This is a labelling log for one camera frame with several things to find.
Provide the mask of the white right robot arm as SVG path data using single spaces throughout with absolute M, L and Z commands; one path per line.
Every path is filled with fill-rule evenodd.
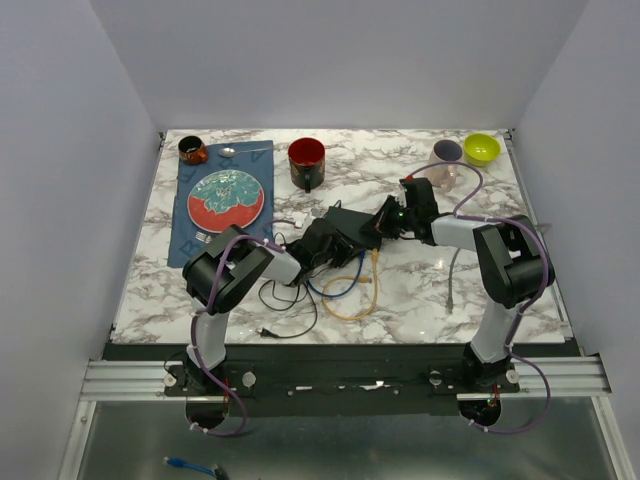
M 480 327 L 465 346 L 459 371 L 467 389 L 483 391 L 507 371 L 524 312 L 555 279 L 551 262 L 528 217 L 445 214 L 439 211 L 428 179 L 407 177 L 400 186 L 403 199 L 388 196 L 360 232 L 378 239 L 411 233 L 426 245 L 476 254 L 488 302 Z

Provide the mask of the black network switch box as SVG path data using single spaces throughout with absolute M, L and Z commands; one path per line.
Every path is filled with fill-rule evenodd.
M 332 206 L 324 219 L 351 243 L 368 250 L 380 249 L 382 237 L 374 229 L 374 215 Z

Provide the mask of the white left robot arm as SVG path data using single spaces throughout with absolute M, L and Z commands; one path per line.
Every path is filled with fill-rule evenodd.
M 220 387 L 218 365 L 226 357 L 229 314 L 258 280 L 297 287 L 321 267 L 340 268 L 363 250 L 323 218 L 313 220 L 302 237 L 283 244 L 237 225 L 218 234 L 183 268 L 186 291 L 199 304 L 190 327 L 187 352 L 194 364 L 187 373 L 188 384 L 201 395 Z

